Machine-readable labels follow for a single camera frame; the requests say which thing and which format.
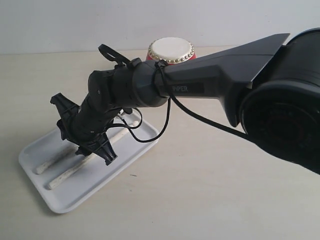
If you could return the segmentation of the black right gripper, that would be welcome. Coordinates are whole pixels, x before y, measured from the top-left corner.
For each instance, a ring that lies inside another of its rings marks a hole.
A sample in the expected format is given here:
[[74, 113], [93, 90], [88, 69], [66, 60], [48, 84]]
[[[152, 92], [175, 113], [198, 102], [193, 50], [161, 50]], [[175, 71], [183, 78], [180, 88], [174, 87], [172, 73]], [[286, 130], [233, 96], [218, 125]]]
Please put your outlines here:
[[50, 103], [60, 116], [57, 126], [61, 139], [78, 146], [76, 155], [96, 154], [107, 166], [117, 158], [106, 131], [123, 108], [110, 102], [109, 94], [88, 93], [82, 104], [77, 105], [58, 93], [51, 97]]

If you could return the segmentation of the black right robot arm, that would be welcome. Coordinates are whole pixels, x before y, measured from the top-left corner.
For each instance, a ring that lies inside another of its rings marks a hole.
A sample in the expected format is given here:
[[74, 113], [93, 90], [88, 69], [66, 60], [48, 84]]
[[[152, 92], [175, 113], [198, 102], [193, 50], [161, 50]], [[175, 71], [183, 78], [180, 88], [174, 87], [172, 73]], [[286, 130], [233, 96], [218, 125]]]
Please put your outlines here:
[[252, 142], [266, 153], [320, 172], [320, 30], [292, 39], [273, 34], [190, 60], [128, 59], [107, 45], [115, 62], [95, 70], [77, 105], [61, 93], [50, 103], [60, 116], [61, 138], [109, 165], [116, 158], [106, 132], [121, 111], [174, 102], [193, 118]]

